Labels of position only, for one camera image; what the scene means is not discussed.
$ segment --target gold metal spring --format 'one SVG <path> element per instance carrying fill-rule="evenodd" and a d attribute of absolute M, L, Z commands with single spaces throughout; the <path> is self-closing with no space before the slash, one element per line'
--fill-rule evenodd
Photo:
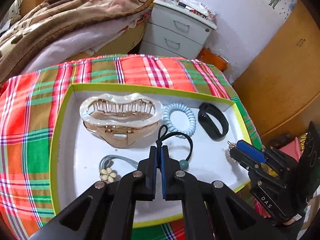
<path fill-rule="evenodd" d="M 128 131 L 123 129 L 113 129 L 111 132 L 113 134 L 128 134 Z"/>

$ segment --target black fitness band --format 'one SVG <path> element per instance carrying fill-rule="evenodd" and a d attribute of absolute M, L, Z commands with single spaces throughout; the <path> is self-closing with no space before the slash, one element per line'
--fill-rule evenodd
<path fill-rule="evenodd" d="M 222 126 L 222 133 L 220 133 L 219 129 L 207 115 L 207 113 L 213 115 L 220 122 Z M 200 105 L 198 112 L 198 121 L 212 140 L 221 139 L 229 131 L 229 123 L 223 113 L 217 107 L 210 103 L 202 103 Z"/>

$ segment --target white drawer cabinet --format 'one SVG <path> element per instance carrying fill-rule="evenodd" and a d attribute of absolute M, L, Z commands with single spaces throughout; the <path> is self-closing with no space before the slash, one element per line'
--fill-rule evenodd
<path fill-rule="evenodd" d="M 157 56 L 166 56 L 166 57 L 180 57 L 178 54 L 169 51 L 167 49 L 161 48 L 157 45 L 143 41 L 141 43 L 140 49 L 143 51 L 143 54 L 148 55 L 157 55 Z"/>
<path fill-rule="evenodd" d="M 139 53 L 195 59 L 217 26 L 166 1 L 154 4 Z"/>
<path fill-rule="evenodd" d="M 156 44 L 185 58 L 196 58 L 202 49 L 202 45 L 195 41 L 154 24 L 147 25 L 144 37 L 144 41 Z"/>

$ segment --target drawer handle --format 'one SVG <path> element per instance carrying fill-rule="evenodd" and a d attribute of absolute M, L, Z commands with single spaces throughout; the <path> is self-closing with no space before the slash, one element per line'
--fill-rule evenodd
<path fill-rule="evenodd" d="M 169 47 L 171 47 L 171 46 L 168 44 L 168 41 L 170 41 L 170 42 L 172 42 L 172 43 L 174 43 L 174 44 L 178 45 L 178 49 L 180 49 L 180 43 L 176 43 L 176 42 L 171 41 L 171 40 L 169 40 L 169 39 L 167 39 L 167 38 L 164 38 L 164 39 L 165 39 L 165 42 L 167 43 L 167 45 L 168 45 Z"/>
<path fill-rule="evenodd" d="M 174 25 L 175 25 L 176 28 L 181 29 L 181 28 L 179 28 L 179 27 L 177 26 L 177 23 L 180 23 L 181 25 L 184 25 L 184 26 L 188 27 L 187 32 L 189 31 L 190 25 L 186 25 L 186 24 L 181 23 L 181 22 L 178 22 L 178 21 L 176 21 L 176 20 L 173 20 L 173 22 L 174 22 Z"/>
<path fill-rule="evenodd" d="M 301 47 L 301 45 L 305 42 L 305 39 L 300 39 L 297 43 L 297 46 Z"/>

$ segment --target brown blanket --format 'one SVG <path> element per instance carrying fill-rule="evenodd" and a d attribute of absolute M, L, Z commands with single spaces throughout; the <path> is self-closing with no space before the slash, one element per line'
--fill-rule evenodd
<path fill-rule="evenodd" d="M 46 46 L 85 26 L 139 13 L 151 0 L 45 0 L 0 38 L 0 84 Z"/>

